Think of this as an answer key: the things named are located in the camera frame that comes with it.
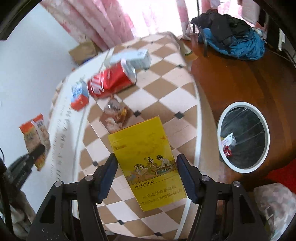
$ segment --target pink curtain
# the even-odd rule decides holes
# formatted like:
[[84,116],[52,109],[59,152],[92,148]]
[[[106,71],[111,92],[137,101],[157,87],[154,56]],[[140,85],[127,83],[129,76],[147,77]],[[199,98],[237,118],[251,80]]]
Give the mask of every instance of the pink curtain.
[[103,51],[157,32],[189,38],[189,18],[197,16],[195,0],[43,0],[41,4],[74,39],[92,40]]

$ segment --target crushed can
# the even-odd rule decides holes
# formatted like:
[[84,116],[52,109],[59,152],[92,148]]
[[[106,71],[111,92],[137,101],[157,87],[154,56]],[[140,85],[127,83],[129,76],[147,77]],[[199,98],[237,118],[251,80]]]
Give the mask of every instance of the crushed can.
[[137,81],[135,68],[125,59],[95,74],[87,82],[89,94],[94,98],[106,98],[134,85]]

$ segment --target black cable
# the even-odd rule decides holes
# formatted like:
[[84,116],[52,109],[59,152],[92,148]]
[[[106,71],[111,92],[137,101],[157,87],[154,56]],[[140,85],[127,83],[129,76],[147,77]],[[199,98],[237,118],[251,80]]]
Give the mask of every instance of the black cable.
[[1,151],[1,153],[2,153],[2,156],[3,156],[3,163],[5,163],[5,158],[4,158],[4,153],[3,153],[3,151],[2,151],[2,149],[0,148],[0,151]]
[[12,234],[14,234],[12,220],[11,220],[9,199],[8,199],[8,195],[6,192],[3,176],[0,176],[0,191],[1,191],[1,197],[2,197],[3,215],[5,217],[5,224],[6,224],[7,228],[9,229],[9,231]]

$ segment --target label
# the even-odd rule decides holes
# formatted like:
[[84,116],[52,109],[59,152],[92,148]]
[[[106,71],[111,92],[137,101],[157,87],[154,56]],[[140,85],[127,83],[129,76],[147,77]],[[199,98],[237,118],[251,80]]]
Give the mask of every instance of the label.
[[221,146],[230,146],[232,143],[232,137],[233,137],[233,133],[230,133],[227,137],[225,137],[222,141],[221,141]]

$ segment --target plastic bag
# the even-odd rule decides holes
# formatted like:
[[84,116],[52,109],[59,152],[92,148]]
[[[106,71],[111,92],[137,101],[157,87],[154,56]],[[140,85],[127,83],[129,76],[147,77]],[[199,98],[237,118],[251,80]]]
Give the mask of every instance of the plastic bag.
[[249,168],[257,163],[265,148],[265,131],[258,116],[244,107],[234,108],[223,119],[221,137],[233,133],[231,157],[227,159],[238,168]]

